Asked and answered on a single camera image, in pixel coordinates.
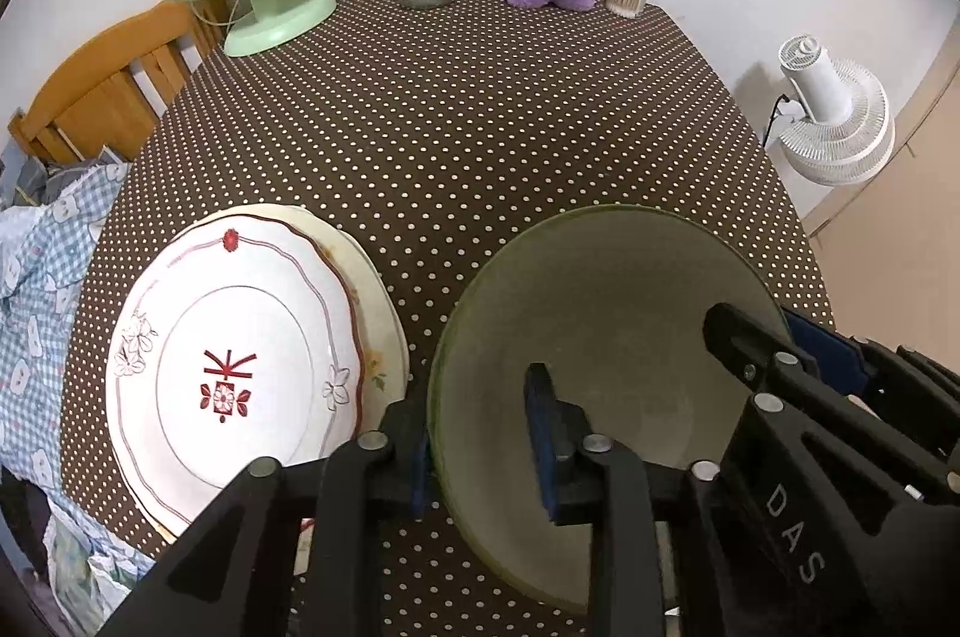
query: stack of plates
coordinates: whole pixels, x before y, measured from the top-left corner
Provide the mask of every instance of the stack of plates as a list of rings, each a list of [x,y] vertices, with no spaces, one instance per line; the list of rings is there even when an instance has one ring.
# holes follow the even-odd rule
[[[408,371],[356,241],[301,209],[238,207],[179,234],[133,284],[110,340],[110,441],[172,541],[253,458],[324,458],[376,429]]]

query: fan base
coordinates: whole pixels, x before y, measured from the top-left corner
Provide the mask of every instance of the fan base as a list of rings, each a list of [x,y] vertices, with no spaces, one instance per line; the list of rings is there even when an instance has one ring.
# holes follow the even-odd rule
[[[285,44],[326,20],[337,8],[334,0],[277,0],[277,12],[258,19],[250,12],[227,33],[224,53],[232,58],[253,55]]]

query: white fan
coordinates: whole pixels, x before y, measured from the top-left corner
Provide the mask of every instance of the white fan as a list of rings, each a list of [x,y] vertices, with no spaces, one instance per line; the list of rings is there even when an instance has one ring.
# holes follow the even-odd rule
[[[877,174],[894,149],[894,121],[880,80],[853,61],[834,64],[813,36],[786,41],[779,63],[805,111],[779,134],[790,165],[829,186]]]

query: polka dot tablecloth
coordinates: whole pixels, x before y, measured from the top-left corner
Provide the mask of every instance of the polka dot tablecloth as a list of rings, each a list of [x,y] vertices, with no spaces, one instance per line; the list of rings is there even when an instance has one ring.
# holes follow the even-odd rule
[[[558,212],[634,202],[728,241],[779,301],[832,325],[797,215],[730,94],[656,6],[638,20],[457,0],[429,12],[339,0],[279,49],[212,55],[147,141],[104,227],[65,375],[64,486],[143,552],[104,415],[109,338],[133,281],[181,229],[256,202],[299,205],[366,247],[415,378],[470,279]],[[388,634],[558,635],[582,624],[496,581],[443,506],[386,525]]]

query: black cable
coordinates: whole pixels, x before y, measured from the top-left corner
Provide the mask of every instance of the black cable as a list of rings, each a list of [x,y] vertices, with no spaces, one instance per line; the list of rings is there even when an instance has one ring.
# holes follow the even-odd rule
[[[767,123],[767,130],[763,132],[763,142],[760,146],[764,149],[767,148],[767,140],[770,138],[770,129],[774,127],[774,120],[776,119],[776,107],[779,107],[781,103],[789,102],[790,98],[786,97],[786,95],[781,95],[778,99],[776,99],[776,102],[774,103],[774,109],[770,113],[770,121]]]

